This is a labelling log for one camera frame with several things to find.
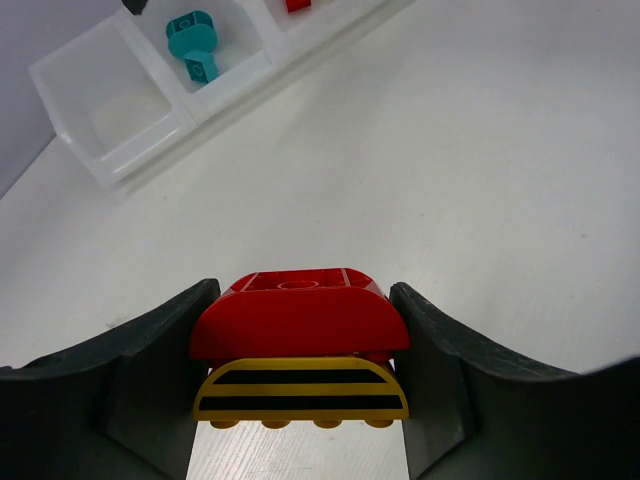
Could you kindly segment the small teal lego brick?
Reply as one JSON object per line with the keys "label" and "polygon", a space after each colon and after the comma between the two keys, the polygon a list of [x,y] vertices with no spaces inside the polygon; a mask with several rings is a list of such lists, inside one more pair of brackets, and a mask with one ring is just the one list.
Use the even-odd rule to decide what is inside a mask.
{"label": "small teal lego brick", "polygon": [[220,75],[220,70],[211,52],[190,51],[184,56],[183,61],[190,79],[194,82],[208,84]]}

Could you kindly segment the teal green printed lego brick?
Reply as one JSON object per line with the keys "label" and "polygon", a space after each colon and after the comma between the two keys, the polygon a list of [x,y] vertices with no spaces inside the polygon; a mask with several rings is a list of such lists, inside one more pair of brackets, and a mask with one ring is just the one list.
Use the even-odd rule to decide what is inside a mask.
{"label": "teal green printed lego brick", "polygon": [[183,58],[192,51],[213,52],[218,35],[211,16],[194,10],[168,22],[165,29],[168,49],[172,56]]}

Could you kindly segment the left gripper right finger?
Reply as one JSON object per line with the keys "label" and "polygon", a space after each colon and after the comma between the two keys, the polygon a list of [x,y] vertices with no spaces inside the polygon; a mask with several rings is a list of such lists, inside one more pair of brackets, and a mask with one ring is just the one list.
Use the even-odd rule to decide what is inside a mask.
{"label": "left gripper right finger", "polygon": [[413,479],[635,479],[639,361],[578,374],[506,348],[404,282],[390,300],[411,345],[395,358]]}

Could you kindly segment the red curved burger brick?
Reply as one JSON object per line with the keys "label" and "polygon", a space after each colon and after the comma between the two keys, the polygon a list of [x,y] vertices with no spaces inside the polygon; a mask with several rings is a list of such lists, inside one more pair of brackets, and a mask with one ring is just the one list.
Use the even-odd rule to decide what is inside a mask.
{"label": "red curved burger brick", "polygon": [[352,268],[267,271],[236,280],[197,320],[191,358],[360,355],[409,347],[407,328],[377,283]]}

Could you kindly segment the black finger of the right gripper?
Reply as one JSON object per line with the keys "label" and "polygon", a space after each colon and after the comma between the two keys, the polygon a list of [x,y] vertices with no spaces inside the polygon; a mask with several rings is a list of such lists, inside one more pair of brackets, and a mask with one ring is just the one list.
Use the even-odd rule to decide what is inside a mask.
{"label": "black finger of the right gripper", "polygon": [[142,14],[148,0],[122,0],[122,4],[131,14]]}

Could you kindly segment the red rounded lego brick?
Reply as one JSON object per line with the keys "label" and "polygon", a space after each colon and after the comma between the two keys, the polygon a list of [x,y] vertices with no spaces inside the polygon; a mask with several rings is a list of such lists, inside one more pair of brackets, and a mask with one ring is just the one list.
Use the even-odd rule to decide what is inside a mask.
{"label": "red rounded lego brick", "polygon": [[312,6],[311,0],[284,0],[284,5],[289,14],[310,8]]}

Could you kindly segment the burger printed lego stack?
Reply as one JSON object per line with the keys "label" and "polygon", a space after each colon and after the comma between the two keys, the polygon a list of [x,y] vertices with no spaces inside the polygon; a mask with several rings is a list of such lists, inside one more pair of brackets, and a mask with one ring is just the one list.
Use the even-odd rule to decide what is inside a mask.
{"label": "burger printed lego stack", "polygon": [[409,418],[409,405],[387,363],[354,356],[245,358],[210,372],[192,417],[218,429],[242,421],[282,428],[312,421],[335,428],[363,421],[376,428]]}

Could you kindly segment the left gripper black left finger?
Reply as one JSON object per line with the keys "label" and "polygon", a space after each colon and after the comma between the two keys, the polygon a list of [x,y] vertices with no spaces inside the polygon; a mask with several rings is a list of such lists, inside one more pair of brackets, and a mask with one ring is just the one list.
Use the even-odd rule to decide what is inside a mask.
{"label": "left gripper black left finger", "polygon": [[185,478],[207,374],[189,339],[219,295],[217,280],[202,280],[96,337],[2,368],[2,478]]}

